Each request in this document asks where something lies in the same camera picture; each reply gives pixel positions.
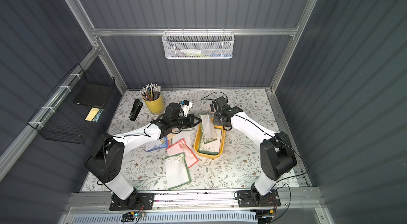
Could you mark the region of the yellow storage tray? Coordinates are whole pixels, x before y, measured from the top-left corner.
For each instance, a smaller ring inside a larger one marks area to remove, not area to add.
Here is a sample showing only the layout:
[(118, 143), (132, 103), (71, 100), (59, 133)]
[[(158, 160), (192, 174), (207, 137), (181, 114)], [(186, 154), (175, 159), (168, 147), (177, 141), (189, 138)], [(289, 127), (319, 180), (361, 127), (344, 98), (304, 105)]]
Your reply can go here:
[(207, 141), (206, 136), (202, 134), (202, 126), (198, 126), (194, 142), (194, 150), (200, 157), (218, 158), (224, 150), (226, 131), (222, 126), (214, 125), (216, 140)]

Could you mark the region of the green bordered stationery paper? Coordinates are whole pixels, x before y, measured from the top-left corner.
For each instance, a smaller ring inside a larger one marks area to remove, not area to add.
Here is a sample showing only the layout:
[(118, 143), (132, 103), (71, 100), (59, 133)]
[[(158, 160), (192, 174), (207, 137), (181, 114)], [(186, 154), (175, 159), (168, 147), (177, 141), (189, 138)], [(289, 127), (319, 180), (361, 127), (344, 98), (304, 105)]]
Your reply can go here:
[(184, 140), (185, 144), (191, 148), (192, 143), (191, 143), (191, 132), (190, 131), (181, 131), (180, 133), (178, 133), (174, 138), (169, 140), (169, 145), (173, 145), (175, 143), (177, 143), (180, 140)]

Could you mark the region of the white mesh wall basket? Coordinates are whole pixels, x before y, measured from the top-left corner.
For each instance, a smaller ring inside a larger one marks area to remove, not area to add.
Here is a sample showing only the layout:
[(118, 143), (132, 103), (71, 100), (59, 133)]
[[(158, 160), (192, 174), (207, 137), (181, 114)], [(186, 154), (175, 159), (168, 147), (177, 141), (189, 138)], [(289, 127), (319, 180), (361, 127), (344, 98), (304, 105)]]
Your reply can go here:
[[(231, 59), (235, 36), (233, 32), (164, 32), (163, 49), (167, 59)], [(202, 50), (202, 56), (186, 56), (181, 49)]]

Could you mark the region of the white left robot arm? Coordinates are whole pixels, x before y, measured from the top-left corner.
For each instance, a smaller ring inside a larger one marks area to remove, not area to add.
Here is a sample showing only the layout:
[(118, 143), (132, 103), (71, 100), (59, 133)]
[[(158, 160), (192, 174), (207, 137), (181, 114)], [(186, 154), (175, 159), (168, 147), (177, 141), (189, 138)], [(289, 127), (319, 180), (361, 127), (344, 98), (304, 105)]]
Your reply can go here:
[(201, 123), (193, 113), (185, 116), (180, 104), (170, 103), (163, 114), (147, 125), (123, 134), (101, 134), (84, 165), (103, 185), (121, 200), (127, 200), (134, 187), (121, 172), (123, 157), (148, 142), (166, 137), (173, 129), (190, 129)]

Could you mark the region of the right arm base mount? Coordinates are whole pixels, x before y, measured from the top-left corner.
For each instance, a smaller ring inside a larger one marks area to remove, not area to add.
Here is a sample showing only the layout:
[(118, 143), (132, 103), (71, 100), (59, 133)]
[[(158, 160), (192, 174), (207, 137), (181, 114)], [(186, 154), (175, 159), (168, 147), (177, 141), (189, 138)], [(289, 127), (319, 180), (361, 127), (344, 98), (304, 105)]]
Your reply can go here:
[(276, 190), (266, 195), (257, 195), (253, 191), (240, 190), (234, 193), (234, 197), (240, 208), (266, 207), (276, 209), (281, 206), (281, 201)]

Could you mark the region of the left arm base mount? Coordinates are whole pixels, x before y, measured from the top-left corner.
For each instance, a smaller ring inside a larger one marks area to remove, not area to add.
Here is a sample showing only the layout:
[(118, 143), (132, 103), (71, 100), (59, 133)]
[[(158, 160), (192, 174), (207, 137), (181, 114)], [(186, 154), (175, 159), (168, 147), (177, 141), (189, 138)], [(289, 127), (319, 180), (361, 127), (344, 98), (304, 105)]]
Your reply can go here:
[(154, 193), (133, 192), (127, 199), (122, 200), (117, 195), (111, 197), (110, 211), (139, 211), (152, 210), (154, 203)]

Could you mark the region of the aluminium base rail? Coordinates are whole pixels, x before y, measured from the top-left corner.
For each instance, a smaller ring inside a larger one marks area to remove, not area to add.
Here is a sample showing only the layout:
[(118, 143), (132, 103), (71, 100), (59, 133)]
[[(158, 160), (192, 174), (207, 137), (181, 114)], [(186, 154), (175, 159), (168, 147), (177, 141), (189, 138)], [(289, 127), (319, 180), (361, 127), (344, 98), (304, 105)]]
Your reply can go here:
[[(170, 211), (221, 211), (221, 210), (268, 210), (263, 204), (249, 204), (238, 199), (237, 189), (149, 191), (152, 199), (146, 199), (144, 211), (148, 213)], [(325, 200), (318, 187), (283, 187), (277, 190), (274, 200), (280, 202), (278, 210), (286, 208), (324, 208)], [(73, 193), (63, 214), (113, 213), (110, 205), (117, 206), (111, 192)]]

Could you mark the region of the yellow pencil cup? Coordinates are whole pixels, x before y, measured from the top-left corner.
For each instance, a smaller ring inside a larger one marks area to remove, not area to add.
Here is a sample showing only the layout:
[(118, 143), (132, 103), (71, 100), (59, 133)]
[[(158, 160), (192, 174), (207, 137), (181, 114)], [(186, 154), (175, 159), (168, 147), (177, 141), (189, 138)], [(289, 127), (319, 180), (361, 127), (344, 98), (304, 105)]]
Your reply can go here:
[(146, 104), (148, 110), (152, 114), (160, 114), (164, 111), (164, 100), (162, 96), (159, 96), (158, 99), (154, 101), (148, 101), (146, 98), (143, 97), (144, 103)]

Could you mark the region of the yellow sticky notes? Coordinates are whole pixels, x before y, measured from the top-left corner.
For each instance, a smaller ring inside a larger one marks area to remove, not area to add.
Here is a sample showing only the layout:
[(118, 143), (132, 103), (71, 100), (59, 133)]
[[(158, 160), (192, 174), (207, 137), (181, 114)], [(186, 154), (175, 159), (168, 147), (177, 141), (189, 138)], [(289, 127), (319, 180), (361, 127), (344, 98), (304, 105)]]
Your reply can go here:
[(89, 122), (97, 122), (103, 112), (103, 109), (92, 107), (86, 116), (85, 120)]

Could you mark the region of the black notebook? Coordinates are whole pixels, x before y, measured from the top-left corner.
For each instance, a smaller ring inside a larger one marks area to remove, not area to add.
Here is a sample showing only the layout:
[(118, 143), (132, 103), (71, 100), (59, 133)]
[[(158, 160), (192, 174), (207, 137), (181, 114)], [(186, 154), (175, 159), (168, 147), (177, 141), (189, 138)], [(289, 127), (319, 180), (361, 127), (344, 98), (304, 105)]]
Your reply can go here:
[(111, 86), (87, 82), (74, 99), (78, 105), (103, 108), (110, 97)]

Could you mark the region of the beige lined stationery paper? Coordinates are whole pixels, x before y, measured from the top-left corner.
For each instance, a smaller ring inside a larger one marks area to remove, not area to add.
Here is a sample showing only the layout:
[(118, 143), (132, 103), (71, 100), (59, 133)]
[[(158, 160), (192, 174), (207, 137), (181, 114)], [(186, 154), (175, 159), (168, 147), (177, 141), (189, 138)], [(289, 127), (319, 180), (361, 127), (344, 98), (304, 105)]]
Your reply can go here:
[(170, 139), (174, 138), (176, 135), (177, 134), (175, 134), (175, 133), (170, 133), (167, 135), (167, 139), (170, 140)]

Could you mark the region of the bundle of pencils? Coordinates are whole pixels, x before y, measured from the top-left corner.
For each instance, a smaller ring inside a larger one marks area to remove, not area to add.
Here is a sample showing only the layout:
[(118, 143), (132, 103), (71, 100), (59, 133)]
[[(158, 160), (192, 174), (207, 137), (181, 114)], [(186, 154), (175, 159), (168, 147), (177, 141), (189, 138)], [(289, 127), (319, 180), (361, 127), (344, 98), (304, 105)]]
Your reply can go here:
[(139, 91), (139, 94), (145, 101), (156, 101), (161, 96), (161, 86), (158, 84), (147, 84)]

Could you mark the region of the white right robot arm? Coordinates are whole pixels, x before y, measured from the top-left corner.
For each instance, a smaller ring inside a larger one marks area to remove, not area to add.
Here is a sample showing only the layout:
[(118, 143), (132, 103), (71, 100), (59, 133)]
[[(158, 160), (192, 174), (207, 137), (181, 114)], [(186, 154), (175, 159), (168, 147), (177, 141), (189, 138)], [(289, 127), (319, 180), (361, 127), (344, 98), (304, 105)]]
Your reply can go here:
[(230, 107), (226, 98), (212, 101), (214, 122), (225, 129), (236, 129), (251, 139), (260, 149), (262, 174), (252, 184), (251, 194), (255, 198), (268, 195), (278, 179), (297, 165), (289, 136), (285, 132), (273, 132), (251, 119), (237, 106)]

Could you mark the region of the blue bordered stationery paper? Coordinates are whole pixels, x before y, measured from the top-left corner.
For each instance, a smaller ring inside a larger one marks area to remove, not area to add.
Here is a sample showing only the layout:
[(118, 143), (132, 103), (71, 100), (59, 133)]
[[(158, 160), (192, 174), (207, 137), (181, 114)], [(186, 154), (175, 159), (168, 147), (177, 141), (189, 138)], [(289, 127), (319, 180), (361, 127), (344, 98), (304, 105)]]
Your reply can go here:
[(169, 140), (167, 137), (162, 139), (150, 141), (146, 144), (146, 152), (152, 152), (160, 149), (167, 149), (169, 147)]

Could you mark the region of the white glue bottle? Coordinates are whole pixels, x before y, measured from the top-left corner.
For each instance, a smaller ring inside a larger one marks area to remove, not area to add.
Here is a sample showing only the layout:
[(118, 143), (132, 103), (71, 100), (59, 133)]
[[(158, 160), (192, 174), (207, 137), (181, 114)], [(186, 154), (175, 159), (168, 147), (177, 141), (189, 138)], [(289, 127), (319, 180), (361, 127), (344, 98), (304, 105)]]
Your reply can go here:
[(186, 56), (202, 56), (202, 50), (199, 49), (181, 49), (180, 52)]

